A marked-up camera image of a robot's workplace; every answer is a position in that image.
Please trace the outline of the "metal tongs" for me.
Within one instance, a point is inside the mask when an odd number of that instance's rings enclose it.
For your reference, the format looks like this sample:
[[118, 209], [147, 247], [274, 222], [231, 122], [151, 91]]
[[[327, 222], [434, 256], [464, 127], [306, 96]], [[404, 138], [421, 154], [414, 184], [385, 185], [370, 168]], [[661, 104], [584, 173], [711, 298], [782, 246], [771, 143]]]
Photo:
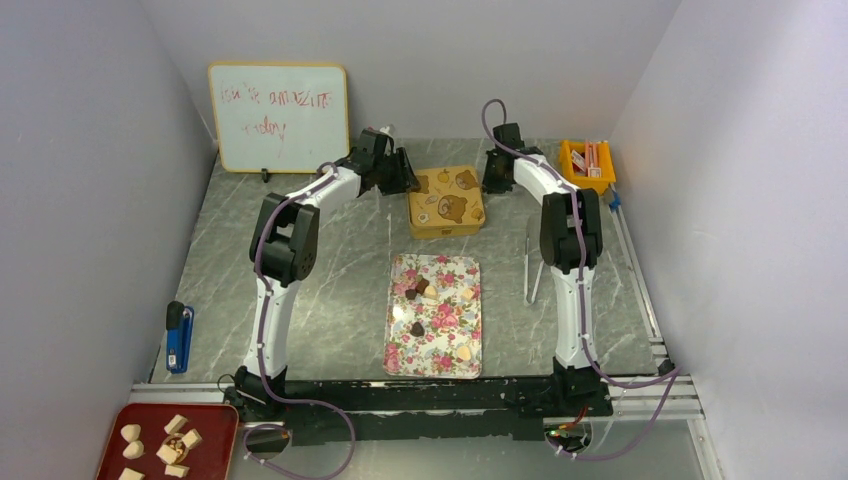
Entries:
[[523, 303], [530, 306], [536, 302], [544, 271], [542, 260], [533, 262], [533, 251], [538, 246], [539, 233], [528, 225], [525, 230], [524, 239], [524, 276], [523, 276]]

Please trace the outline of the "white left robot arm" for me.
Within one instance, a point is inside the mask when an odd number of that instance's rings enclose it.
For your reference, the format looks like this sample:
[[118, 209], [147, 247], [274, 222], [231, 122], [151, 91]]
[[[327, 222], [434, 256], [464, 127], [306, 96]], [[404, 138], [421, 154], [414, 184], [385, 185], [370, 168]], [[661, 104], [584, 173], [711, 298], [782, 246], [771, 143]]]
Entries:
[[347, 155], [318, 167], [314, 181], [262, 200], [249, 248], [255, 318], [248, 351], [234, 375], [235, 392], [262, 420], [285, 409], [287, 337], [296, 296], [317, 260], [321, 219], [373, 188], [384, 196], [420, 188], [391, 127], [364, 129]]

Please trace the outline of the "floral rectangular tray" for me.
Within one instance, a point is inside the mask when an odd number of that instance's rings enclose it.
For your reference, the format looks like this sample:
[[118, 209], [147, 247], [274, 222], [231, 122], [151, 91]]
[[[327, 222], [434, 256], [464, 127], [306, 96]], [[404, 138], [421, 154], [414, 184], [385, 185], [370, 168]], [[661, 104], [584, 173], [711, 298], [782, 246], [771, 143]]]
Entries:
[[[407, 300], [405, 291], [426, 278], [438, 299], [423, 295]], [[390, 270], [383, 368], [397, 377], [471, 380], [483, 369], [483, 319], [481, 268], [468, 256], [399, 254]], [[461, 294], [475, 290], [472, 301]], [[423, 337], [413, 337], [410, 327], [421, 322]], [[466, 345], [472, 358], [463, 362], [456, 349]]]

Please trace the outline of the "silver tin lid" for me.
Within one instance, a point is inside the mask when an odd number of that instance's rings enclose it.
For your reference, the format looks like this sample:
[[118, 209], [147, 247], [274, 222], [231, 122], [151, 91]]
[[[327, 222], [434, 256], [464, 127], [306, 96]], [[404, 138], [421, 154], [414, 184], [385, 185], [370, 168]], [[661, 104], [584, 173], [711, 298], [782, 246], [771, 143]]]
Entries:
[[424, 223], [427, 217], [441, 217], [463, 223], [486, 218], [481, 182], [473, 166], [421, 169], [416, 176], [421, 189], [408, 194], [410, 220], [417, 216]]

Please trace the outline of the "gold chocolate tin box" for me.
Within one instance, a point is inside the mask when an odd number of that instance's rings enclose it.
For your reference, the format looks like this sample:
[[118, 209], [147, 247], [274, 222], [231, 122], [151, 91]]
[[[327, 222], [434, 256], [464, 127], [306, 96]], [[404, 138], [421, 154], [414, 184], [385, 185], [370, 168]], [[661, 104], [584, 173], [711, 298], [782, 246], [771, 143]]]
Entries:
[[441, 217], [427, 217], [421, 223], [417, 216], [409, 221], [410, 233], [419, 240], [464, 237], [477, 234], [486, 222], [486, 218], [472, 219], [470, 222], [456, 223]]

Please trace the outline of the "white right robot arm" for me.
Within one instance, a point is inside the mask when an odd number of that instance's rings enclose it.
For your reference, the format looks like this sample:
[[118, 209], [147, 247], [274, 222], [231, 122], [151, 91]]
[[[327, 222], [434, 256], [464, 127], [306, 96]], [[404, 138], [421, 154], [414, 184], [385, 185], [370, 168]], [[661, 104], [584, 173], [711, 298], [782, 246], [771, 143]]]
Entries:
[[590, 334], [590, 289], [603, 251], [599, 196], [566, 180], [544, 154], [526, 147], [516, 123], [484, 131], [494, 148], [487, 152], [483, 190], [500, 194], [519, 185], [541, 207], [539, 251], [557, 302], [549, 399], [556, 411], [571, 415], [602, 387]]

